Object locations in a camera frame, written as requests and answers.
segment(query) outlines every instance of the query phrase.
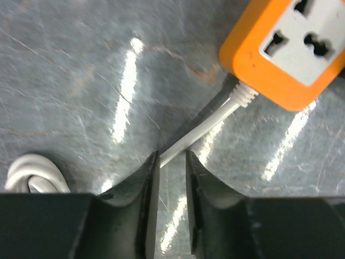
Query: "marble surface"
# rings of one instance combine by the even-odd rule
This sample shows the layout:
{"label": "marble surface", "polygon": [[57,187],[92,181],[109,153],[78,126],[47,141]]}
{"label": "marble surface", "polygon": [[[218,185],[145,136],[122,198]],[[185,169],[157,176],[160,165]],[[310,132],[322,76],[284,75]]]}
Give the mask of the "marble surface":
{"label": "marble surface", "polygon": [[[99,194],[164,148],[221,91],[217,53],[249,0],[1,0],[0,190],[35,152]],[[345,80],[310,107],[263,96],[191,149],[249,196],[344,195]],[[156,258],[192,258],[184,154],[161,169]]]}

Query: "scratched table surface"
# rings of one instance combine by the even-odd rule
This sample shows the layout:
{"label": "scratched table surface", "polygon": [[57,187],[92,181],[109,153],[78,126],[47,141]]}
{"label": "scratched table surface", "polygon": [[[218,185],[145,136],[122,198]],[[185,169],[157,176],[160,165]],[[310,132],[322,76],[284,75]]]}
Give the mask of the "scratched table surface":
{"label": "scratched table surface", "polygon": [[[17,156],[73,192],[135,171],[222,89],[217,53],[248,0],[1,0],[0,190]],[[191,149],[248,196],[345,192],[345,81],[299,113],[263,96]],[[161,169],[156,258],[192,258],[185,158]]]}

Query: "white cable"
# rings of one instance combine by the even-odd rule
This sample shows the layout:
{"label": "white cable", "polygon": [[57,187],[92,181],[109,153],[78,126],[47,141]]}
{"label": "white cable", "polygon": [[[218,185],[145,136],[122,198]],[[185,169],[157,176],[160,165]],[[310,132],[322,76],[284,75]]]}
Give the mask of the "white cable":
{"label": "white cable", "polygon": [[41,155],[27,154],[17,158],[10,166],[5,189],[15,193],[71,192],[56,165]]}
{"label": "white cable", "polygon": [[226,119],[238,107],[247,107],[249,103],[258,95],[258,92],[246,85],[244,82],[239,82],[234,90],[230,93],[230,100],[222,107],[216,110],[204,122],[192,129],[189,133],[183,136],[178,142],[168,148],[161,154],[161,168],[165,166],[170,160],[176,157],[180,152],[184,151],[195,141],[209,132],[218,123]]}

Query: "orange power strip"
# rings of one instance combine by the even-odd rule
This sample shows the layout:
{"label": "orange power strip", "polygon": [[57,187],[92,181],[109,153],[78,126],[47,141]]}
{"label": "orange power strip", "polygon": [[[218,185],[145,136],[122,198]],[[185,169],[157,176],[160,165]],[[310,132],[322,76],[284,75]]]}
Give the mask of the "orange power strip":
{"label": "orange power strip", "polygon": [[[324,24],[319,24],[320,10],[329,14]],[[299,111],[345,67],[344,12],[345,0],[252,0],[222,46],[219,60],[273,102]]]}

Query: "orange casing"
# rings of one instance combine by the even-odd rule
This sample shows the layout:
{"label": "orange casing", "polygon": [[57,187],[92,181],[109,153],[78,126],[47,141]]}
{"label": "orange casing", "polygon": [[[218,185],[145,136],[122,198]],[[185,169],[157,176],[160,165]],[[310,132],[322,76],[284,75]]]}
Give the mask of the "orange casing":
{"label": "orange casing", "polygon": [[261,56],[261,43],[290,3],[291,0],[252,0],[220,49],[219,60],[239,80],[273,102],[289,111],[299,111],[314,101],[344,68],[345,50],[309,87]]}

